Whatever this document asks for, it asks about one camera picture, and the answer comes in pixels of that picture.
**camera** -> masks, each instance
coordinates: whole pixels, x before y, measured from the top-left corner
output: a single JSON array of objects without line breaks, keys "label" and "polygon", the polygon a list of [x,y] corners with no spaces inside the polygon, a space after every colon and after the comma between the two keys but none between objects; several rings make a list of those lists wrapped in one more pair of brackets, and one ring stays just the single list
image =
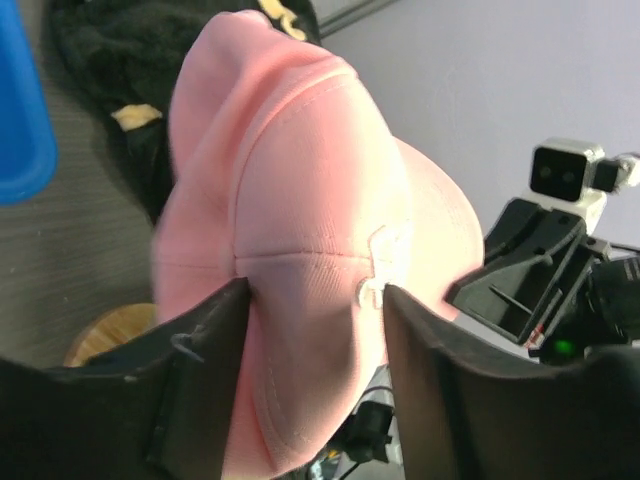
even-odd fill
[{"label": "camera", "polygon": [[533,151],[529,187],[540,195],[578,202],[585,189],[594,188],[598,164],[605,160],[600,145],[550,138]]}]

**pink baseball cap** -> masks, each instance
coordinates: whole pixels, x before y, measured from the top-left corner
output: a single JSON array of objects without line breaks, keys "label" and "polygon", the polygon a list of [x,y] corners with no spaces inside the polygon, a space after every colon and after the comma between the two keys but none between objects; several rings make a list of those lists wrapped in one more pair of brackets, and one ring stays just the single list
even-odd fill
[{"label": "pink baseball cap", "polygon": [[456,184],[395,139],[343,59],[223,13],[187,55],[169,115],[176,186],[154,242],[161,321],[235,277],[253,292],[224,475],[311,460],[386,361],[381,294],[443,301],[479,267]]}]

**blue container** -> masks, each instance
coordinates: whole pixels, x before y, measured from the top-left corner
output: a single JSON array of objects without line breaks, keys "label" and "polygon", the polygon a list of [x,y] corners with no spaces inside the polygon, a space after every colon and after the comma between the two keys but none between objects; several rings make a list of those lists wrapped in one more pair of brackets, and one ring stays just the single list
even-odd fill
[{"label": "blue container", "polygon": [[43,190],[58,151],[29,42],[14,0],[0,0],[0,205]]}]

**black cloth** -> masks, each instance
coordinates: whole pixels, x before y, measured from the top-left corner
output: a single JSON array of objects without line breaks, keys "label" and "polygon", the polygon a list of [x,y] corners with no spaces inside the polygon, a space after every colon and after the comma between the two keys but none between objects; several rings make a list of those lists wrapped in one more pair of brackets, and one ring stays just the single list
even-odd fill
[{"label": "black cloth", "polygon": [[[269,3],[284,7],[290,17],[293,13],[298,33],[320,45],[310,0],[52,0],[53,41],[78,85],[111,117],[127,106],[151,111],[136,128],[120,125],[129,173],[139,182],[152,223],[174,183],[166,119],[184,57],[217,13],[253,9],[269,16],[261,7]],[[290,33],[282,18],[271,20]]]}]

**metal frame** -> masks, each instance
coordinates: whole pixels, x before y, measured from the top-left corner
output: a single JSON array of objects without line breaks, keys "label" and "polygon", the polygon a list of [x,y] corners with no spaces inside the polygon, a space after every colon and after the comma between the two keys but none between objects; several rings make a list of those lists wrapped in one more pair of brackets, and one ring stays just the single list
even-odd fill
[{"label": "metal frame", "polygon": [[398,0],[360,0],[356,5],[344,8],[320,22],[320,35],[322,38],[326,38],[338,30],[342,30],[352,23],[397,1]]}]

